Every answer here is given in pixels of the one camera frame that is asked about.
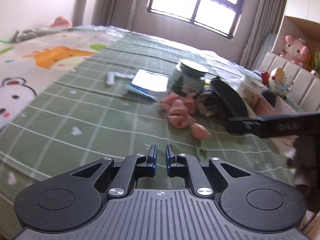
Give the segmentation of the pink cardboard box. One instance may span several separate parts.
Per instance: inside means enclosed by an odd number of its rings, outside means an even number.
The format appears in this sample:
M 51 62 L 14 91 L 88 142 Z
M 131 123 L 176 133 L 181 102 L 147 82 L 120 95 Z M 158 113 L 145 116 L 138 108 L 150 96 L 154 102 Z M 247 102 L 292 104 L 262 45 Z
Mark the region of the pink cardboard box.
M 253 112 L 256 115 L 280 115 L 280 114 L 296 114 L 297 112 L 288 105 L 279 96 L 276 97 L 276 105 L 273 107 L 271 104 L 261 95 L 258 99 Z

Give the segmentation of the dark round plush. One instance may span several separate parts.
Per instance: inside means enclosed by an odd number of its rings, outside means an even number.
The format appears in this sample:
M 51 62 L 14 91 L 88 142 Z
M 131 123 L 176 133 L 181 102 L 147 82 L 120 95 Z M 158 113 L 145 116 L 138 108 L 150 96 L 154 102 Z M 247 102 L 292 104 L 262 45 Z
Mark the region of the dark round plush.
M 275 107 L 276 105 L 276 98 L 277 96 L 271 90 L 264 90 L 261 95 L 267 100 L 267 102 L 272 106 Z

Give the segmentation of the clear jar with flower label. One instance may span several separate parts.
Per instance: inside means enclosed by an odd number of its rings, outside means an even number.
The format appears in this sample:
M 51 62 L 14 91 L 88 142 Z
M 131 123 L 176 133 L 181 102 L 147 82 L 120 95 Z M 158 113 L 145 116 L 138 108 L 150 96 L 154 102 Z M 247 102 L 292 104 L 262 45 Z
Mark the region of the clear jar with flower label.
M 244 76 L 237 88 L 237 93 L 240 97 L 253 109 L 257 104 L 257 101 L 260 98 L 262 92 L 266 89 L 266 86 L 263 85 L 257 79 L 251 76 Z

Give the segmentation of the colourful toy figure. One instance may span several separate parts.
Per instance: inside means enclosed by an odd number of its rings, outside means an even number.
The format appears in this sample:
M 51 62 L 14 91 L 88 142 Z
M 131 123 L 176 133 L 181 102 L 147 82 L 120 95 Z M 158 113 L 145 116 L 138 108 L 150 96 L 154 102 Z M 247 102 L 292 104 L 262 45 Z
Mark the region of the colourful toy figure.
M 287 99 L 293 90 L 293 80 L 286 77 L 282 68 L 275 68 L 270 73 L 261 72 L 262 82 L 275 95 Z

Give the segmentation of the green grid bed sheet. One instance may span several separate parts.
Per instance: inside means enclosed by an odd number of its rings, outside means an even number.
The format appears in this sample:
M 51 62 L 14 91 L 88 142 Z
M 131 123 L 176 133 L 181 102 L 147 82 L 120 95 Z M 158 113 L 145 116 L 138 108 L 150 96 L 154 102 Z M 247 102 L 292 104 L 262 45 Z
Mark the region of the green grid bed sheet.
M 170 76 L 180 59 L 240 79 L 244 70 L 160 38 L 123 34 L 59 78 L 1 128 L 1 234 L 10 239 L 304 239 L 306 202 L 269 139 L 229 134 L 192 117 L 211 136 L 177 129 L 152 99 L 106 84 L 108 72 Z M 154 177 L 107 198 L 112 167 L 157 146 Z M 195 156 L 213 197 L 195 197 L 167 175 L 165 148 Z

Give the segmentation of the potted green plant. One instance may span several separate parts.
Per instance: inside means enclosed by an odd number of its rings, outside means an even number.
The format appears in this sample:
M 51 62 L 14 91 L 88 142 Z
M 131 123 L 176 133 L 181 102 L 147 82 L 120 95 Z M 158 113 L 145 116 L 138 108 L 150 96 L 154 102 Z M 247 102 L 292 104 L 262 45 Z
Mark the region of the potted green plant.
M 317 78 L 320 78 L 320 51 L 317 49 L 314 59 L 311 74 Z

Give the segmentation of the pink plush toy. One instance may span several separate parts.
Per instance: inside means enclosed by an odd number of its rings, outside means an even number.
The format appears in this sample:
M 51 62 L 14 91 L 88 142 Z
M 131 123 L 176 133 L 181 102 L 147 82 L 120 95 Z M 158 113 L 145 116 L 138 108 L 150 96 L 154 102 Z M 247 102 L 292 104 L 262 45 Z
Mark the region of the pink plush toy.
M 306 42 L 302 38 L 294 38 L 290 35 L 285 36 L 285 41 L 284 51 L 280 53 L 280 57 L 304 67 L 304 63 L 310 55 Z

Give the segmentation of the blue white tissue pack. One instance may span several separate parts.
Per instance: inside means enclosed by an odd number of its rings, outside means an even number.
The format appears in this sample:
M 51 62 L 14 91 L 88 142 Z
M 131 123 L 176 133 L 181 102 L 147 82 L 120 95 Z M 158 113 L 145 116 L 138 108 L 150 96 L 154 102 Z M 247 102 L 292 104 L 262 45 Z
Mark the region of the blue white tissue pack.
M 139 69 L 126 88 L 130 92 L 159 102 L 167 96 L 169 77 L 162 73 Z

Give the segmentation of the green lidded glass jar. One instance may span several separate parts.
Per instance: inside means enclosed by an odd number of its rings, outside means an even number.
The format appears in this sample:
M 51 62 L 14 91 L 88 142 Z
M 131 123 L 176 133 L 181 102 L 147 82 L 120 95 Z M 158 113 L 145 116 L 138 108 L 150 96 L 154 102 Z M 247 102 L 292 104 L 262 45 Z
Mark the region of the green lidded glass jar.
M 167 85 L 168 93 L 176 93 L 186 97 L 203 91 L 208 69 L 191 60 L 180 59 Z

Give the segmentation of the white pen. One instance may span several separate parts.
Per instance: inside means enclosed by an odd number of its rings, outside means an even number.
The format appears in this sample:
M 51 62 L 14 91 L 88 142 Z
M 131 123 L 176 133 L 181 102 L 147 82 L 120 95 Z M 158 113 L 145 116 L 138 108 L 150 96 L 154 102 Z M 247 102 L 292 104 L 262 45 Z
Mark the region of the white pen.
M 118 72 L 108 72 L 106 75 L 106 84 L 112 86 L 115 84 L 115 79 L 129 79 L 132 80 L 135 76 L 131 74 L 123 74 Z

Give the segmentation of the right grey curtain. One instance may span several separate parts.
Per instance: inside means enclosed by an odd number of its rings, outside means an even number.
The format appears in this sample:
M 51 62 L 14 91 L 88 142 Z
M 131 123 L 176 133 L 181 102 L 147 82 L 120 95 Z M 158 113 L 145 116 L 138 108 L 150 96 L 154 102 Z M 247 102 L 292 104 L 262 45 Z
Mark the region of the right grey curtain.
M 253 27 L 243 50 L 240 65 L 251 69 L 267 35 L 277 33 L 287 0 L 259 0 Z

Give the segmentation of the grey curtain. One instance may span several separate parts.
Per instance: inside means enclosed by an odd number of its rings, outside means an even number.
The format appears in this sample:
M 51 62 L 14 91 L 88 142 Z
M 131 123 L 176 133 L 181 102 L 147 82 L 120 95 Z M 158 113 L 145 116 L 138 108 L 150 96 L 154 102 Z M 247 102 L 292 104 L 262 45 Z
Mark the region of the grey curtain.
M 240 65 L 251 69 L 267 35 L 277 33 L 287 0 L 259 0 L 253 27 L 243 50 Z
M 131 29 L 138 0 L 75 0 L 74 25 Z

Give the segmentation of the cartoon print blanket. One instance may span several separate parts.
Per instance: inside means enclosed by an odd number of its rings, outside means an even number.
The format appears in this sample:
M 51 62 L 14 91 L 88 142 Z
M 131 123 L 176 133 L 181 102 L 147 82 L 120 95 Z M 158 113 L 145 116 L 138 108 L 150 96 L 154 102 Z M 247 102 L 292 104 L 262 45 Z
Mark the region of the cartoon print blanket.
M 1 128 L 59 78 L 112 45 L 111 28 L 50 29 L 44 36 L 1 43 Z

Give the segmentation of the left grey curtain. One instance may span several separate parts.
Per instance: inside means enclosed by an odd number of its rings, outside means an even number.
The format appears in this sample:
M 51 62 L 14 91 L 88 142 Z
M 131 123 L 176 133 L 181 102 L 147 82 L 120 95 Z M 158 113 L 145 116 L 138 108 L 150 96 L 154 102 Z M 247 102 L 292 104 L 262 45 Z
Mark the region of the left grey curtain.
M 74 25 L 131 29 L 138 0 L 75 0 Z

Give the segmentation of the pink cushion far corner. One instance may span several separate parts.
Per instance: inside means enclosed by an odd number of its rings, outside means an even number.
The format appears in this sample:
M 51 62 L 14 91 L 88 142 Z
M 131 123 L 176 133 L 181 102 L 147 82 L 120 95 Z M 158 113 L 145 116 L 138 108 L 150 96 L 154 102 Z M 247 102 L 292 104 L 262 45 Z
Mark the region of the pink cushion far corner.
M 63 16 L 59 16 L 54 20 L 54 22 L 50 26 L 53 28 L 71 28 L 73 25 L 69 19 Z

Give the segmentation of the window with dark frame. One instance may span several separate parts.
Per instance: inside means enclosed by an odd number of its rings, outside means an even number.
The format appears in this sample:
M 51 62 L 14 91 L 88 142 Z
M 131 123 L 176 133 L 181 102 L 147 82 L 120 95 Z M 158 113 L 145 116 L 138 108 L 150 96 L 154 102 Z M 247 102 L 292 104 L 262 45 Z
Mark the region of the window with dark frame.
M 149 0 L 147 11 L 232 39 L 239 25 L 245 0 Z

